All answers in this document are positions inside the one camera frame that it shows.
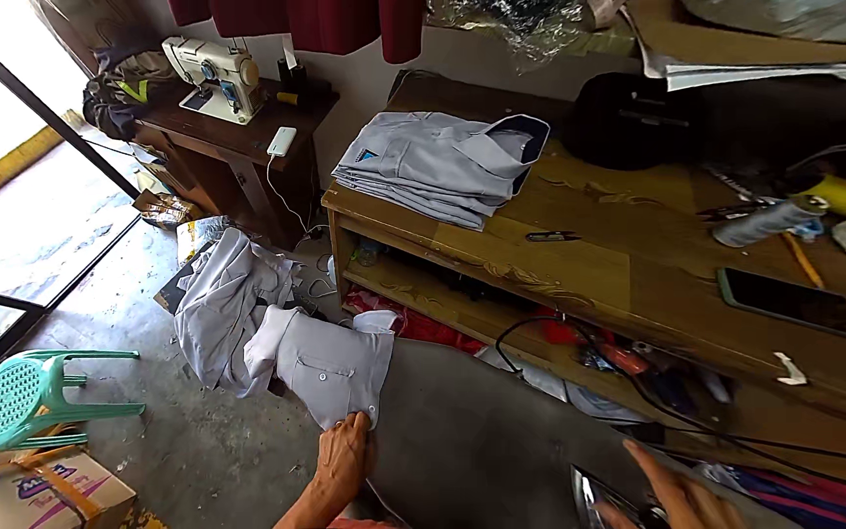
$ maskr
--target plastic stool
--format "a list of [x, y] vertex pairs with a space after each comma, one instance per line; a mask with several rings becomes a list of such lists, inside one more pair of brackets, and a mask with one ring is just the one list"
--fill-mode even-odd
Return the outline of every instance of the plastic stool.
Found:
[[138, 359], [136, 351], [26, 351], [0, 364], [0, 452], [87, 442], [87, 434], [31, 436], [59, 423], [138, 415], [145, 404], [69, 404], [64, 388], [83, 386], [87, 377], [64, 375], [70, 359]]

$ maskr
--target light gray shirt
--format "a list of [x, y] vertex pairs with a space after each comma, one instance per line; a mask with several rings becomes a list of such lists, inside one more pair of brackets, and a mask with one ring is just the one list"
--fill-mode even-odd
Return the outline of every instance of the light gray shirt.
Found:
[[332, 174], [356, 191], [481, 230], [520, 190], [549, 132], [523, 114], [488, 124], [439, 112], [382, 112]]
[[270, 306], [243, 357], [255, 379], [268, 379], [276, 370], [323, 429], [353, 411], [366, 413], [373, 428], [393, 348], [391, 332], [353, 331], [312, 319], [299, 308]]
[[206, 388], [219, 385], [240, 397], [253, 389], [257, 381], [243, 365], [243, 345], [257, 332], [266, 305], [286, 301], [298, 269], [236, 228], [198, 258], [194, 274], [179, 283], [186, 292], [175, 311], [175, 335]]

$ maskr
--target sewing machine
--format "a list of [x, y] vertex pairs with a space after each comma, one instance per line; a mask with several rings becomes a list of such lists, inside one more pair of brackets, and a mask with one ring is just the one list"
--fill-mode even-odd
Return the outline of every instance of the sewing machine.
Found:
[[175, 72], [196, 86], [181, 108], [246, 125], [263, 107], [259, 68], [246, 50], [184, 37], [165, 39], [162, 49]]

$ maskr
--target folded shirt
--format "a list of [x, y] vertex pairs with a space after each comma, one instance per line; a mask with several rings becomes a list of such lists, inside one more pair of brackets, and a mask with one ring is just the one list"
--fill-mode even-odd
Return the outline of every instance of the folded shirt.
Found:
[[332, 171], [343, 186], [481, 231], [518, 193], [550, 126], [517, 115], [488, 124], [439, 112], [382, 112]]

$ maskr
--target yellow reflective strip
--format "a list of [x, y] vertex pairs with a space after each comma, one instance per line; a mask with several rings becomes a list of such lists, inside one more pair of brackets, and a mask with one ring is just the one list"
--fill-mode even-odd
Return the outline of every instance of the yellow reflective strip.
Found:
[[135, 99], [136, 101], [138, 101], [138, 102], [147, 102], [148, 101], [148, 96], [147, 96], [148, 80], [147, 79], [142, 79], [141, 81], [139, 81], [139, 92], [138, 93], [136, 93], [136, 91], [133, 90], [133, 87], [130, 87], [125, 81], [117, 81], [117, 85], [119, 85], [119, 87], [121, 89], [123, 89], [124, 92], [133, 96], [133, 99]]

